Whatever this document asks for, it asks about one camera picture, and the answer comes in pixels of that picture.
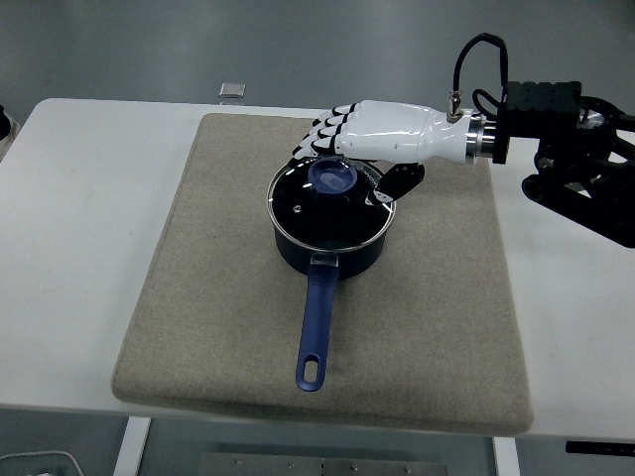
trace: black robotic mount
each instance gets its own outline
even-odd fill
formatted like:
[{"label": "black robotic mount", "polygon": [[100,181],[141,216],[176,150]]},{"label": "black robotic mount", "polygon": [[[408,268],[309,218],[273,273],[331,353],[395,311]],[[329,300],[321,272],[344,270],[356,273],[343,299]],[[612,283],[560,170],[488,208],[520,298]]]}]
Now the black robotic mount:
[{"label": "black robotic mount", "polygon": [[[450,112],[458,110],[458,81],[465,55],[485,42],[500,49],[501,100],[482,89],[474,105],[493,131],[491,157],[505,164],[512,137],[539,139],[537,174],[522,182],[525,195],[552,211],[628,248],[635,248],[635,145],[618,131],[635,132],[635,116],[609,102],[581,95],[577,81],[514,82],[507,80],[504,42],[481,34],[463,48],[454,69]],[[479,96],[496,106],[492,114]]]}]

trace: pot handle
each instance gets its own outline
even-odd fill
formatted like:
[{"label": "pot handle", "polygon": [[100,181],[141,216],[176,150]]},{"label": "pot handle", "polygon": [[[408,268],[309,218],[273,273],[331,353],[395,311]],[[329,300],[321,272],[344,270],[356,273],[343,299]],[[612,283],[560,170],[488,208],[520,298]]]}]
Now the pot handle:
[{"label": "pot handle", "polygon": [[[302,390],[314,392],[324,384],[326,375],[330,317],[339,276],[337,255],[315,253],[307,276],[307,303],[298,351],[296,383]],[[315,365],[308,368],[310,362]],[[315,375],[315,378],[307,380],[307,373],[311,373],[309,377]]]}]

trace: beige mat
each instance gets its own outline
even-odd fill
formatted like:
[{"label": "beige mat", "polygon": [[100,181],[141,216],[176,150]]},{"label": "beige mat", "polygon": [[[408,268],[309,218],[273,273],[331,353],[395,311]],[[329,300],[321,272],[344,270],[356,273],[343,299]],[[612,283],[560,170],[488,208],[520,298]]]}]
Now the beige mat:
[{"label": "beige mat", "polygon": [[210,114],[112,390],[215,414],[513,434],[532,419],[487,164],[427,166],[379,260],[341,282],[324,387],[295,369],[306,277],[280,257],[267,185],[310,120]]}]

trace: handle hole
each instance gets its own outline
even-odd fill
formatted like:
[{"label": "handle hole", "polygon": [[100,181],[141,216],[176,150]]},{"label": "handle hole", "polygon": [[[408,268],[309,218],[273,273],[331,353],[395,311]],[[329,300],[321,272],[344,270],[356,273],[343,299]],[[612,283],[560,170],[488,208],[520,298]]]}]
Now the handle hole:
[{"label": "handle hole", "polygon": [[307,356],[305,361],[305,382],[312,384],[318,380],[318,357],[315,355]]}]

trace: white robotic hand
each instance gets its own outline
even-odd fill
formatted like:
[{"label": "white robotic hand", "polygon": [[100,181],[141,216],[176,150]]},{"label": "white robotic hand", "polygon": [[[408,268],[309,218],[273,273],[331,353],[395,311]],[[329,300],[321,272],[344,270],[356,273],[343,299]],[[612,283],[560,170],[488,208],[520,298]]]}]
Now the white robotic hand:
[{"label": "white robotic hand", "polygon": [[393,167],[368,202],[401,198],[424,178],[423,163],[441,158],[455,164],[470,160],[466,153],[471,111],[453,122],[444,112],[425,106],[362,101],[322,114],[294,150],[294,159],[339,155],[359,161],[384,161]]}]

